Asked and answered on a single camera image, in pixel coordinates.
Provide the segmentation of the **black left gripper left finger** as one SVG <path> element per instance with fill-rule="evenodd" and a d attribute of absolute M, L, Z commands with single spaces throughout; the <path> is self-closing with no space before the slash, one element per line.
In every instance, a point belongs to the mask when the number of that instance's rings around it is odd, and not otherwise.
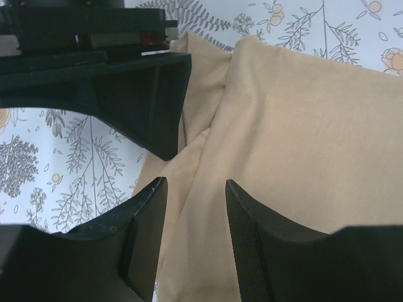
<path fill-rule="evenodd" d="M 151 301 L 167 179 L 67 233 L 1 226 L 2 301 Z"/>

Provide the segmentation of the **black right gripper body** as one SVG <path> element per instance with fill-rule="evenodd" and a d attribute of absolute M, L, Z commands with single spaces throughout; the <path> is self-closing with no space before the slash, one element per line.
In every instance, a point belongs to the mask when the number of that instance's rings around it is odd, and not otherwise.
<path fill-rule="evenodd" d="M 126 8 L 124 1 L 4 1 L 1 60 L 103 52 L 108 61 L 169 49 L 178 22 L 164 9 Z"/>

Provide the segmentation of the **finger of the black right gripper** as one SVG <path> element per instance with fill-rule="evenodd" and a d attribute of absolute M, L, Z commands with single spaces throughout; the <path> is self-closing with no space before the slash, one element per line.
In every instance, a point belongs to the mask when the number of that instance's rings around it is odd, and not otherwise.
<path fill-rule="evenodd" d="M 179 120 L 191 73 L 185 53 L 110 61 L 104 52 L 3 57 L 2 108 L 90 115 L 162 160 L 178 153 Z"/>

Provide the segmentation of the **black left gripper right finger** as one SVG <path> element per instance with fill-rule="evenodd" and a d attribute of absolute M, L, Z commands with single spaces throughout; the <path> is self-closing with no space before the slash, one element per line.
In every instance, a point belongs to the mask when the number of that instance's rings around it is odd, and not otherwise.
<path fill-rule="evenodd" d="M 243 301 L 401 301 L 402 227 L 349 226 L 326 234 L 225 185 Z"/>

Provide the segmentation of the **beige t shirt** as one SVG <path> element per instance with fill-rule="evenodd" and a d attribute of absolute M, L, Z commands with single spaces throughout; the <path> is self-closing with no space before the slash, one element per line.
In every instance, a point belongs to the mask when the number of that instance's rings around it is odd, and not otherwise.
<path fill-rule="evenodd" d="M 225 206 L 233 179 L 322 232 L 402 221 L 402 78 L 269 46 L 225 52 L 187 32 L 191 55 L 170 161 L 148 154 L 137 181 L 168 182 L 159 301 L 239 301 Z"/>

